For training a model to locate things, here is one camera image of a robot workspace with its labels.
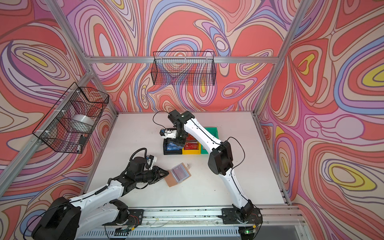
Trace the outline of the tan leather card holder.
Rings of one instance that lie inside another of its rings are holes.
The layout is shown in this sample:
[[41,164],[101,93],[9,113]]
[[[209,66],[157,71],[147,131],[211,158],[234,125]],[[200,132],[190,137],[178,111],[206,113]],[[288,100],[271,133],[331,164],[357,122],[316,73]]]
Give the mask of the tan leather card holder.
[[173,167],[171,170],[168,170],[168,172],[169,175],[165,177],[165,181],[170,188],[191,177],[191,173],[184,163]]

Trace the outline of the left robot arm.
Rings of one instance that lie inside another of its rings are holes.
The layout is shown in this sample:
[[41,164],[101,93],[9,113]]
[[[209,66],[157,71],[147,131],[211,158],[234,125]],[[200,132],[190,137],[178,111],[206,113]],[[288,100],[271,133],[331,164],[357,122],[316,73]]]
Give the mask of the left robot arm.
[[34,240],[75,240],[83,234],[106,224],[126,225],[134,220],[134,227],[140,221],[132,216],[128,206],[120,198],[138,184],[153,185],[169,175],[156,166],[157,158],[147,154],[147,148],[136,150],[127,166],[114,178],[108,179],[102,187],[78,197],[60,197],[34,221]]

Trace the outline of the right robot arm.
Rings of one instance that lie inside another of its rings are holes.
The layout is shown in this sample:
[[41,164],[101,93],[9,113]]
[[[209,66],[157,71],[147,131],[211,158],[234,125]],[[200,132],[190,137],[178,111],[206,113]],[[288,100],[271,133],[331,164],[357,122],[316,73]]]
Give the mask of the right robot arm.
[[255,209],[252,201],[246,197],[235,175],[233,153],[228,141],[221,141],[205,129],[196,117],[189,111],[179,113],[173,110],[168,113],[168,119],[175,130],[163,127],[160,135],[163,139],[169,139],[178,147],[184,147],[187,137],[194,137],[209,154],[208,167],[218,175],[229,191],[236,219],[244,223]]

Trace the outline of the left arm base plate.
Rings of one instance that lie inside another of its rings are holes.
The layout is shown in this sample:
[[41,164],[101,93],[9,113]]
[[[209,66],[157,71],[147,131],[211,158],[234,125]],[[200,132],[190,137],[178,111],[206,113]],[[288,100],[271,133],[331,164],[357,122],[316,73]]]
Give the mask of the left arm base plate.
[[104,226],[128,226],[137,227],[143,222],[144,210],[143,209],[131,209],[126,211],[120,211],[117,219],[104,224]]

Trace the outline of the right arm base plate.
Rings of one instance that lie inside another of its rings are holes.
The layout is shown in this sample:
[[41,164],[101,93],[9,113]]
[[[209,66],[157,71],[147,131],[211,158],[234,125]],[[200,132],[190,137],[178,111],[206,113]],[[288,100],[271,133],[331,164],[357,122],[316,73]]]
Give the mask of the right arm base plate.
[[218,217],[225,225],[252,224],[258,226],[264,222],[259,208],[252,207],[250,210],[245,211],[232,207],[223,208],[221,211]]

